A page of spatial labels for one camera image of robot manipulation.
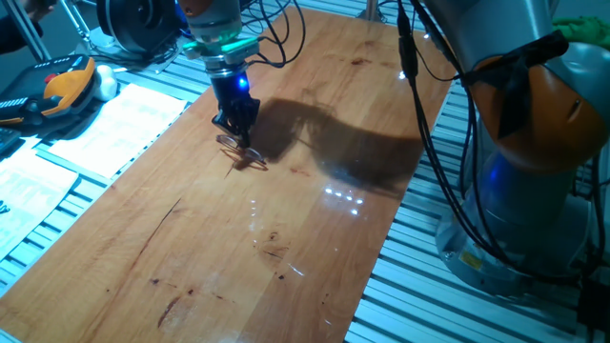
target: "scratch on wood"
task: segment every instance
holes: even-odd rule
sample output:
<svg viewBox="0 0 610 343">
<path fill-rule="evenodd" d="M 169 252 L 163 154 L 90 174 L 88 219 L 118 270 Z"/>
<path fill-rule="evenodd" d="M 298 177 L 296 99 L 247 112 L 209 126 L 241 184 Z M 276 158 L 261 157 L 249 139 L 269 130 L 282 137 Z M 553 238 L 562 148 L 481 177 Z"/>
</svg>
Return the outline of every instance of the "scratch on wood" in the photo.
<svg viewBox="0 0 610 343">
<path fill-rule="evenodd" d="M 282 256 L 278 256 L 278 255 L 274 254 L 273 252 L 266 252 L 266 251 L 263 251 L 263 252 L 264 252 L 264 253 L 267 253 L 267 254 L 269 254 L 269 255 L 271 255 L 271 256 L 273 256 L 273 257 L 277 257 L 277 258 L 279 258 L 279 259 L 284 259 L 284 257 L 282 257 Z"/>
<path fill-rule="evenodd" d="M 173 204 L 172 208 L 165 213 L 165 216 L 163 217 L 163 219 L 161 219 L 161 222 L 159 222 L 159 225 L 156 226 L 156 228 L 154 229 L 154 231 L 152 232 L 151 236 L 149 237 L 149 239 L 146 240 L 146 243 L 144 244 L 144 247 L 142 247 L 142 250 L 140 251 L 140 253 L 138 254 L 138 256 L 135 258 L 135 261 L 133 261 L 133 265 L 132 265 L 132 269 L 135 266 L 135 262 L 137 262 L 138 259 L 140 259 L 140 256 L 142 255 L 142 252 L 144 252 L 146 250 L 146 248 L 149 247 L 149 243 L 151 243 L 151 240 L 153 240 L 153 237 L 156 235 L 156 232 L 159 231 L 159 228 L 161 227 L 161 225 L 163 224 L 163 222 L 165 221 L 165 219 L 167 219 L 167 217 L 170 215 L 170 213 L 172 213 L 173 209 L 176 207 L 176 205 L 178 205 L 178 203 L 180 202 L 180 200 L 182 200 L 182 198 L 179 198 L 178 201 L 175 202 L 175 204 Z"/>
<path fill-rule="evenodd" d="M 124 274 L 123 279 L 119 282 L 120 286 L 119 286 L 118 290 L 116 290 L 116 292 L 112 295 L 111 301 L 107 302 L 104 305 L 104 309 L 97 314 L 97 316 L 95 317 L 95 319 L 91 323 L 91 325 L 95 325 L 95 327 L 93 327 L 93 329 L 91 330 L 91 333 L 89 334 L 89 338 L 90 339 L 80 339 L 79 341 L 88 341 L 88 340 L 91 340 L 91 337 L 96 337 L 97 336 L 97 331 L 104 324 L 104 322 L 106 321 L 106 319 L 108 317 L 108 309 L 111 308 L 114 305 L 114 302 L 116 301 L 116 298 L 118 297 L 118 295 L 123 290 L 123 287 L 125 286 L 125 282 L 129 278 L 129 275 L 132 273 L 133 268 L 135 267 L 135 264 L 137 263 L 137 261 L 142 256 L 142 252 L 144 252 L 146 250 L 146 248 L 148 248 L 149 243 L 151 242 L 153 237 L 156 235 L 156 233 L 159 231 L 159 228 L 161 227 L 161 224 L 163 224 L 165 219 L 168 217 L 168 215 L 170 215 L 170 213 L 173 211 L 173 209 L 176 207 L 176 205 L 178 205 L 180 200 L 182 200 L 182 198 L 179 198 L 178 201 L 176 201 L 175 204 L 173 204 L 172 208 L 165 214 L 163 219 L 161 219 L 161 222 L 159 223 L 159 225 L 157 225 L 156 229 L 154 229 L 154 232 L 152 232 L 151 236 L 146 240 L 146 243 L 144 244 L 144 247 L 142 248 L 140 253 L 137 255 L 137 257 L 133 260 L 132 265 L 130 266 L 129 270 Z M 90 330 L 89 330 L 90 327 L 91 326 L 89 326 L 87 328 L 87 330 L 84 332 L 84 334 L 87 334 L 87 333 L 90 332 Z"/>
<path fill-rule="evenodd" d="M 163 324 L 163 320 L 165 320 L 165 317 L 168 315 L 168 313 L 172 310 L 173 305 L 175 305 L 175 303 L 178 302 L 178 300 L 180 300 L 180 297 L 177 296 L 175 297 L 172 302 L 168 305 L 167 308 L 165 308 L 165 311 L 163 312 L 163 314 L 161 314 L 161 317 L 159 318 L 159 322 L 156 324 L 157 328 L 161 327 L 161 324 Z"/>
</svg>

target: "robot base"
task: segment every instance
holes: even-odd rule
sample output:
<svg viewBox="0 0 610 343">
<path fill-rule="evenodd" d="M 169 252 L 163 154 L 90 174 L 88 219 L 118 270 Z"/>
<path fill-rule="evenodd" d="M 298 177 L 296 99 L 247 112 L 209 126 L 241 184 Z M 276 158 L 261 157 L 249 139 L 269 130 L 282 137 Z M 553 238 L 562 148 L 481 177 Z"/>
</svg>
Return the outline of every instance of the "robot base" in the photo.
<svg viewBox="0 0 610 343">
<path fill-rule="evenodd" d="M 591 204 L 567 195 L 565 185 L 573 175 L 528 175 L 512 168 L 499 153 L 488 160 L 479 175 L 481 205 L 492 234 L 511 261 L 545 275 L 578 272 L 597 225 Z M 564 193 L 560 202 L 558 192 Z M 463 209 L 487 239 L 472 191 Z M 475 244 L 453 214 L 442 218 L 436 242 L 449 270 L 476 289 L 511 296 L 531 293 L 538 284 Z"/>
</svg>

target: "metal rod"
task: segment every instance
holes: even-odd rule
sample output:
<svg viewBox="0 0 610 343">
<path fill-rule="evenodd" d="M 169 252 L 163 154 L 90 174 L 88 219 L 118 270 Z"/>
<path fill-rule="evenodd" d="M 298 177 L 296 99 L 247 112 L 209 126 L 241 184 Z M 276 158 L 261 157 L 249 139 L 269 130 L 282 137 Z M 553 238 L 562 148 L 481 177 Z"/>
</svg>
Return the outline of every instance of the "metal rod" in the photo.
<svg viewBox="0 0 610 343">
<path fill-rule="evenodd" d="M 89 34 L 91 32 L 89 31 L 89 27 L 87 26 L 85 19 L 83 19 L 83 16 L 80 14 L 78 7 L 76 7 L 76 5 L 74 5 L 74 3 L 70 0 L 59 0 L 59 3 L 74 24 L 78 34 L 80 34 L 83 39 L 89 40 Z"/>
<path fill-rule="evenodd" d="M 358 18 L 368 21 L 382 22 L 383 20 L 381 19 L 377 2 L 378 0 L 367 0 L 366 10 L 364 10 L 358 16 Z"/>
<path fill-rule="evenodd" d="M 366 2 L 366 10 L 365 10 L 365 19 L 373 20 L 375 14 L 377 12 L 377 0 L 367 0 Z"/>
<path fill-rule="evenodd" d="M 47 51 L 45 44 L 40 39 L 36 28 L 31 23 L 28 14 L 21 6 L 18 0 L 1 0 L 10 18 L 15 23 L 23 40 L 26 41 L 30 48 L 31 54 L 34 56 L 38 63 L 51 60 L 51 55 Z"/>
</svg>

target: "white paper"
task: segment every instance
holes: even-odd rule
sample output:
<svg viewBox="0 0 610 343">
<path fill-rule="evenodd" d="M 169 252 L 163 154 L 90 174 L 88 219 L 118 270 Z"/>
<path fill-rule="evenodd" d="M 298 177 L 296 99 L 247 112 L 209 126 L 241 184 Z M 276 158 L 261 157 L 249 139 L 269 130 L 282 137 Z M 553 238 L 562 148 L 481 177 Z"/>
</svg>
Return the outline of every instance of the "white paper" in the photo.
<svg viewBox="0 0 610 343">
<path fill-rule="evenodd" d="M 83 134 L 55 143 L 49 152 L 112 178 L 165 130 L 186 104 L 131 84 L 104 105 Z"/>
<path fill-rule="evenodd" d="M 0 258 L 4 258 L 64 199 L 78 174 L 25 150 L 0 164 Z"/>
<path fill-rule="evenodd" d="M 42 140 L 40 138 L 34 138 L 34 137 L 22 137 L 21 139 L 25 140 L 26 142 L 21 147 L 19 147 L 19 149 L 17 149 L 17 151 L 15 151 L 12 154 L 13 156 L 15 156 L 18 153 L 31 151 L 32 149 L 34 149 L 36 144 L 40 143 L 40 141 Z"/>
</svg>

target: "wooden table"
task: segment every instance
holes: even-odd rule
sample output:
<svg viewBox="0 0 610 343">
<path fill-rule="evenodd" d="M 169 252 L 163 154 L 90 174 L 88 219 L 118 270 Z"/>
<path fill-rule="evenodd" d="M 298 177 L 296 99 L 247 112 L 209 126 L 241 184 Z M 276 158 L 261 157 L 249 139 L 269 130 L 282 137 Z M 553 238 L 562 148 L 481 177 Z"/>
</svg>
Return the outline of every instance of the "wooden table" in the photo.
<svg viewBox="0 0 610 343">
<path fill-rule="evenodd" d="M 305 16 L 296 62 L 249 71 L 269 169 L 220 149 L 206 91 L 0 300 L 0 328 L 28 343 L 342 340 L 421 145 L 397 29 Z M 448 87 L 420 74 L 431 124 Z"/>
</svg>

